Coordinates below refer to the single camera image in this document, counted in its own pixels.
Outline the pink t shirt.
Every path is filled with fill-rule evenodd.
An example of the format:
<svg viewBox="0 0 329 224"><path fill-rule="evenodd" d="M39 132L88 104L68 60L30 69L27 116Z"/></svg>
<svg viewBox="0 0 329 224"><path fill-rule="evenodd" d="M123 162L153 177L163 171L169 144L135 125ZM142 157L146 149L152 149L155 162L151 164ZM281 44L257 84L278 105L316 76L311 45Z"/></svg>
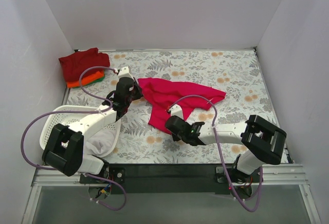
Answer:
<svg viewBox="0 0 329 224"><path fill-rule="evenodd" d="M144 98L151 104L152 111L148 124L169 134L165 122L170 118L169 107L178 102L182 108L183 119L187 120L194 109L209 110L211 101L216 104L224 100L226 93L204 85L192 82L172 82L159 78L140 78Z"/></svg>

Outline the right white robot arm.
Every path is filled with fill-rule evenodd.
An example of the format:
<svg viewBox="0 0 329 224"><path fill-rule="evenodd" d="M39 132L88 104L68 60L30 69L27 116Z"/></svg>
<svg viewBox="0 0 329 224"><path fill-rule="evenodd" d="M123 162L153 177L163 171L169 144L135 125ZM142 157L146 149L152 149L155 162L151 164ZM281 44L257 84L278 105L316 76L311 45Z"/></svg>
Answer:
<svg viewBox="0 0 329 224"><path fill-rule="evenodd" d="M286 132L258 115L251 115L245 122L220 124L213 130L211 123L189 124L178 116L171 116L165 127L174 141L191 146L219 143L240 144L247 151L238 155L228 174L231 180L247 180L264 164L279 165L284 151Z"/></svg>

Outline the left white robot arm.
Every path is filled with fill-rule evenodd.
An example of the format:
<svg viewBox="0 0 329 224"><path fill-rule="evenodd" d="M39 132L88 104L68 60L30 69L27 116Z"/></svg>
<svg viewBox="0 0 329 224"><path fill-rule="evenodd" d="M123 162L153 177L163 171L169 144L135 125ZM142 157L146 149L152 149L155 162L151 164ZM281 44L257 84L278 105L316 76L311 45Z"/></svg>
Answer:
<svg viewBox="0 0 329 224"><path fill-rule="evenodd" d="M90 173L99 183L106 182L109 170L106 161L88 154L85 142L93 135L119 121L128 111L132 101L142 97L137 80L122 77L101 106L95 110L78 106L77 110L64 111L65 114L85 114L82 119L70 123L54 125L45 145L42 161L66 176L75 173Z"/></svg>

